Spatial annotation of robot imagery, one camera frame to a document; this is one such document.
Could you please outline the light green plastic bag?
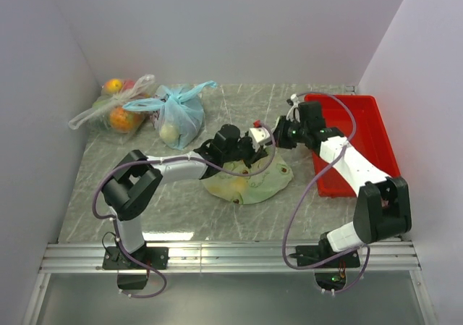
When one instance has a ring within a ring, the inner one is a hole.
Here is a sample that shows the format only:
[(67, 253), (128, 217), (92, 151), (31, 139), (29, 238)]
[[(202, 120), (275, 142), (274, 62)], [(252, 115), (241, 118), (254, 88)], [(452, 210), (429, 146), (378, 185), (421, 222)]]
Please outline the light green plastic bag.
[(236, 204), (250, 205), (268, 200), (285, 189), (294, 175), (290, 166), (277, 152), (265, 171), (255, 175), (270, 160), (273, 147), (267, 147), (266, 152), (268, 155), (252, 164), (250, 169), (243, 161), (224, 164), (226, 170), (240, 173), (242, 177), (219, 172), (201, 181), (204, 188), (211, 195)]

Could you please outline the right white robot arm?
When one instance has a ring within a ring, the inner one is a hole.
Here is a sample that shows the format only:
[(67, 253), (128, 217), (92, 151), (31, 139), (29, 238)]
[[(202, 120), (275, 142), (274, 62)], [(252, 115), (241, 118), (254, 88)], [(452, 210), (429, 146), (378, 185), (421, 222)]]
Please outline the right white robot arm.
[(295, 108), (277, 121), (273, 132), (277, 146), (291, 149), (303, 144), (327, 163), (323, 173), (336, 170), (357, 197), (353, 220), (320, 239), (321, 263), (335, 266), (344, 251), (409, 232), (412, 215), (406, 180), (380, 170), (351, 144), (356, 129), (345, 135), (328, 127), (319, 102), (306, 101)]

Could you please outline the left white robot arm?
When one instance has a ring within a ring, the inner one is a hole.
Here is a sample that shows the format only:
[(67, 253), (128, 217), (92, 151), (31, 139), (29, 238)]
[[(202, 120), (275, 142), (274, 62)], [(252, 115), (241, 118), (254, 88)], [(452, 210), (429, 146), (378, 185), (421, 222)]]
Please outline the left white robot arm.
[(208, 179), (232, 161), (243, 161), (246, 167), (251, 167), (262, 158), (272, 159), (265, 146), (273, 142), (273, 134), (266, 126), (256, 124), (242, 134), (238, 127), (225, 124), (213, 138), (183, 155), (146, 156), (139, 150), (128, 153), (101, 187), (115, 230), (117, 252), (109, 258), (126, 269), (148, 265), (141, 215), (159, 186)]

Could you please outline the blue tied plastic bag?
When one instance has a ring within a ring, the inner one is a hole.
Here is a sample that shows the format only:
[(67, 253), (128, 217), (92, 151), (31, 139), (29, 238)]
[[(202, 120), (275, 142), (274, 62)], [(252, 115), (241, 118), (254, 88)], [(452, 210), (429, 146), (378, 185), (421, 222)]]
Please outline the blue tied plastic bag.
[(201, 92), (216, 86), (212, 80), (195, 86), (171, 88), (161, 85), (154, 97), (130, 101), (123, 105), (123, 109), (150, 115), (160, 139), (168, 147), (182, 150), (196, 138), (203, 125), (205, 112)]

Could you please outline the clear tied fruit bag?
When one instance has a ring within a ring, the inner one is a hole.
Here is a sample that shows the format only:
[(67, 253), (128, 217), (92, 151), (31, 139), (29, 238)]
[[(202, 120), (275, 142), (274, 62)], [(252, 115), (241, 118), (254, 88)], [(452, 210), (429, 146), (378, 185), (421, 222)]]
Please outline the clear tied fruit bag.
[(121, 134), (133, 133), (147, 114), (127, 111), (123, 106), (138, 99), (151, 98), (155, 91), (154, 75), (143, 75), (137, 80), (112, 78), (103, 84), (101, 94), (93, 105), (72, 118), (68, 126), (77, 130), (86, 124)]

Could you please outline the red plastic tray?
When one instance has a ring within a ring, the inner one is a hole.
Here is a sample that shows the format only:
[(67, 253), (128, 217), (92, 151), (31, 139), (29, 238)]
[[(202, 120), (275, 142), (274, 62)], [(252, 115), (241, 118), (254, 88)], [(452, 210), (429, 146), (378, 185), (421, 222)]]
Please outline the red plastic tray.
[[(392, 177), (400, 175), (386, 128), (376, 100), (372, 96), (335, 95), (352, 113), (357, 129), (350, 142), (369, 162)], [(346, 110), (332, 98), (307, 94), (305, 101), (319, 101), (328, 127), (337, 127), (346, 137), (352, 132), (352, 121)], [(315, 174), (327, 165), (313, 153)], [(335, 170), (330, 169), (317, 181), (320, 197), (352, 198), (354, 191)]]

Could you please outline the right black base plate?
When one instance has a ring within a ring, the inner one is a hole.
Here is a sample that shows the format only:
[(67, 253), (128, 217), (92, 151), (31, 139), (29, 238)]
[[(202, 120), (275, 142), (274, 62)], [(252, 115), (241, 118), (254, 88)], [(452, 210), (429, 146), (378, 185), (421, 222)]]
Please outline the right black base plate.
[[(299, 267), (309, 266), (336, 255), (330, 248), (322, 245), (297, 245), (290, 256), (295, 258)], [(347, 285), (347, 269), (360, 267), (357, 251), (333, 259), (322, 266), (322, 272), (315, 272), (315, 282), (322, 291), (337, 292)]]

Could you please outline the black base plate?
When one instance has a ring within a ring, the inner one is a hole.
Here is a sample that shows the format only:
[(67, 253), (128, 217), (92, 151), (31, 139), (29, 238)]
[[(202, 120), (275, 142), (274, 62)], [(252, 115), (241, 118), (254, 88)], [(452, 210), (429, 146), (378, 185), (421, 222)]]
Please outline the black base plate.
[[(309, 266), (336, 255), (330, 248), (322, 245), (297, 245), (290, 256), (295, 258), (299, 267)], [(315, 282), (322, 291), (337, 292), (347, 285), (347, 269), (360, 267), (357, 251), (333, 259), (322, 266), (322, 272), (315, 272)]]
[(102, 269), (104, 271), (117, 271), (117, 286), (124, 291), (143, 290), (150, 275), (150, 269), (140, 266), (134, 262), (139, 262), (155, 268), (165, 270), (169, 259), (169, 249), (167, 247), (141, 247), (128, 258), (119, 246), (105, 248)]

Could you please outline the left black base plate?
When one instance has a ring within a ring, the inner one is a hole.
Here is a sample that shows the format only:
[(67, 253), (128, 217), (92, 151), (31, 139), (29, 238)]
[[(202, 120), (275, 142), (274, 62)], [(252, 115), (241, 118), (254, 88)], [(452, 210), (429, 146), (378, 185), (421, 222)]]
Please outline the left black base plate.
[(117, 286), (124, 291), (143, 290), (150, 275), (150, 269), (140, 266), (134, 262), (139, 262), (155, 268), (165, 270), (169, 259), (169, 249), (167, 247), (141, 247), (128, 258), (119, 246), (105, 248), (102, 269), (104, 271), (117, 271)]

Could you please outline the aluminium rail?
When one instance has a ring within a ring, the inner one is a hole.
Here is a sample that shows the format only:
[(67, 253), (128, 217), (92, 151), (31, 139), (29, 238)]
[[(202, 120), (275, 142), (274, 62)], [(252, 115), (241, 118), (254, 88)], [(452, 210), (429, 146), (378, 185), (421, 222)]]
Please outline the aluminium rail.
[[(173, 273), (266, 273), (291, 272), (276, 241), (241, 242), (151, 242), (167, 247), (165, 274)], [(53, 244), (39, 267), (42, 274), (103, 273), (104, 248), (99, 243)], [(419, 271), (415, 247), (410, 241), (387, 240), (370, 246), (368, 271)]]

